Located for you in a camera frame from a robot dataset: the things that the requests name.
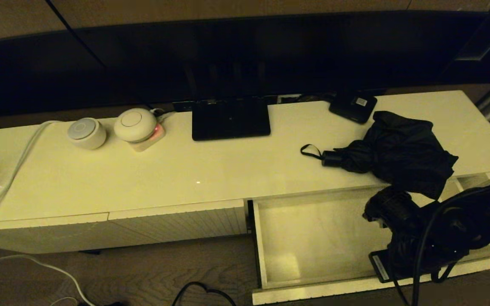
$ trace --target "bag strap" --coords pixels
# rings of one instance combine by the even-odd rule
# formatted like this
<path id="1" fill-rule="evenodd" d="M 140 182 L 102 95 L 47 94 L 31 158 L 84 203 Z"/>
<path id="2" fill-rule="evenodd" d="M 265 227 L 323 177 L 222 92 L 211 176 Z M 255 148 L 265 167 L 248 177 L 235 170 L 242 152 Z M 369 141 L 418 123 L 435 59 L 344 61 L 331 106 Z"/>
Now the bag strap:
<path id="1" fill-rule="evenodd" d="M 304 150 L 307 149 L 307 147 L 309 147 L 309 146 L 314 147 L 317 150 L 317 152 L 319 152 L 319 155 L 315 155 L 313 153 L 304 152 Z M 311 143 L 308 143 L 305 146 L 301 147 L 300 148 L 300 153 L 302 153 L 302 155 L 315 157 L 316 159 L 319 159 L 320 161 L 324 159 L 324 157 L 321 155 L 321 151 L 319 151 L 319 149 L 317 147 L 315 147 L 314 145 L 312 145 Z"/>

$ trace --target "wooden floor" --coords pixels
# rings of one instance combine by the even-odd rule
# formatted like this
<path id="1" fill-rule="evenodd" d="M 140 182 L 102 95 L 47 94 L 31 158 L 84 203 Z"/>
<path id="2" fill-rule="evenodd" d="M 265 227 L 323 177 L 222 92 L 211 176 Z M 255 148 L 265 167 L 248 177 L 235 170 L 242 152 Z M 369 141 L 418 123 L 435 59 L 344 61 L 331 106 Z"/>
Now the wooden floor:
<path id="1" fill-rule="evenodd" d="M 9 254 L 0 250 L 0 256 Z M 254 245 L 249 235 L 150 244 L 104 250 L 100 255 L 45 254 L 45 263 L 75 275 L 99 306 L 125 301 L 129 306 L 169 306 L 185 283 L 201 281 L 228 293 L 239 306 L 250 306 L 257 288 Z M 421 286 L 421 305 L 490 305 L 490 271 Z M 64 296 L 78 298 L 72 282 L 58 272 L 27 260 L 0 262 L 0 306 L 49 306 Z M 58 306 L 73 306 L 62 301 Z M 181 306 L 228 306 L 217 295 L 191 287 Z M 362 292 L 278 306 L 399 306 L 393 289 Z"/>

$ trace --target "white cable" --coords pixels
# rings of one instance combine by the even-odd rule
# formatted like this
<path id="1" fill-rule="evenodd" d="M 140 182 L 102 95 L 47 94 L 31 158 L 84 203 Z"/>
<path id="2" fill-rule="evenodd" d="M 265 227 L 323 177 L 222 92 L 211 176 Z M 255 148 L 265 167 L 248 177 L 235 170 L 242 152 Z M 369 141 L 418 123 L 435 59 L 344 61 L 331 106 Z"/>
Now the white cable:
<path id="1" fill-rule="evenodd" d="M 156 119 L 158 120 L 159 123 L 164 123 L 164 121 L 173 116 L 176 112 L 169 112 L 169 113 L 165 113 L 165 114 L 162 114 L 160 116 L 158 116 Z"/>
<path id="2" fill-rule="evenodd" d="M 74 297 L 71 297 L 71 296 L 66 296 L 66 297 L 63 297 L 61 298 L 60 300 L 55 300 L 54 303 L 50 304 L 50 306 L 54 306 L 56 305 L 58 302 L 60 302 L 61 300 L 66 300 L 66 299 L 70 299 L 70 300 L 74 300 L 75 301 L 75 305 L 78 306 L 78 301 L 76 298 Z"/>
<path id="3" fill-rule="evenodd" d="M 152 108 L 152 110 L 150 110 L 149 112 L 154 114 L 156 111 L 162 111 L 162 113 L 165 113 L 165 110 L 163 108 Z"/>
<path id="4" fill-rule="evenodd" d="M 30 148 L 33 146 L 33 144 L 35 143 L 35 140 L 37 139 L 37 137 L 41 134 L 41 132 L 47 127 L 49 126 L 49 124 L 52 124 L 54 122 L 59 122 L 59 121 L 47 121 L 47 122 L 43 122 L 42 124 L 39 125 L 39 127 L 37 128 L 37 130 L 35 131 L 35 133 L 33 133 L 33 135 L 31 136 L 31 138 L 29 138 L 29 141 L 28 143 L 26 144 L 26 147 L 24 149 L 24 151 L 22 152 L 22 155 L 20 155 L 20 159 L 18 160 L 18 162 L 16 163 L 16 166 L 14 168 L 14 170 L 12 171 L 12 174 L 10 176 L 10 179 L 9 179 L 9 182 L 7 183 L 7 185 L 1 190 L 1 193 L 0 193 L 0 200 L 5 196 L 5 194 L 8 192 L 12 182 L 14 181 L 14 178 L 16 177 L 16 173 L 18 173 L 18 170 L 20 169 L 20 167 L 22 166 L 22 163 L 24 163 L 28 153 L 29 153 L 29 150 Z M 1 260 L 5 260 L 5 259 L 14 259 L 14 258 L 24 258 L 24 259 L 29 259 L 31 261 L 33 261 L 34 263 L 38 264 L 38 265 L 41 265 L 43 267 L 47 267 L 47 268 L 50 268 L 50 269 L 54 269 L 60 273 L 63 273 L 65 275 L 67 275 L 75 284 L 75 286 L 77 287 L 77 291 L 78 293 L 80 294 L 80 297 L 84 300 L 84 302 L 86 302 L 86 304 L 90 305 L 90 306 L 95 306 L 95 304 L 93 304 L 92 302 L 90 302 L 86 296 L 84 296 L 84 293 L 82 292 L 82 290 L 80 290 L 80 286 L 78 284 L 78 281 L 75 279 L 75 277 L 73 277 L 73 275 L 67 273 L 66 271 L 58 268 L 58 267 L 54 267 L 53 265 L 49 265 L 49 264 L 46 264 L 46 263 L 42 263 L 41 261 L 39 261 L 37 258 L 33 257 L 33 256 L 29 256 L 29 255 L 25 255 L 25 254 L 18 254 L 18 255 L 10 255 L 10 256 L 4 256 L 4 257 L 0 257 L 0 261 Z"/>

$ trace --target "cabinet door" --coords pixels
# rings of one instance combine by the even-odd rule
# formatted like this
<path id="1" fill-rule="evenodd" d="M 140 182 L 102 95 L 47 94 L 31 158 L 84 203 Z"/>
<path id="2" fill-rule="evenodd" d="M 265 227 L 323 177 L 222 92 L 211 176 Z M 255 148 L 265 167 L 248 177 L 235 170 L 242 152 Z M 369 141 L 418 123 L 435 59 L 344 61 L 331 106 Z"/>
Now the cabinet door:
<path id="1" fill-rule="evenodd" d="M 110 213 L 109 221 L 152 243 L 247 233 L 243 200 L 119 211 Z"/>
<path id="2" fill-rule="evenodd" d="M 150 244 L 147 236 L 107 221 L 107 213 L 0 221 L 0 248 L 39 254 Z"/>

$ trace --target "wall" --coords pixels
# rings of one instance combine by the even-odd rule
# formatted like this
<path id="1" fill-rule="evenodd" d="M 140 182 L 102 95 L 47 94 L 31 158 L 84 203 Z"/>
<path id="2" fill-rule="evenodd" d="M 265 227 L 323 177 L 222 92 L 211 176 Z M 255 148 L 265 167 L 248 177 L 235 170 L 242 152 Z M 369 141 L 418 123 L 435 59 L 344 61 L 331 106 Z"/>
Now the wall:
<path id="1" fill-rule="evenodd" d="M 490 0 L 53 0 L 74 28 L 350 11 L 488 11 Z M 64 26 L 43 0 L 0 0 L 0 39 Z"/>

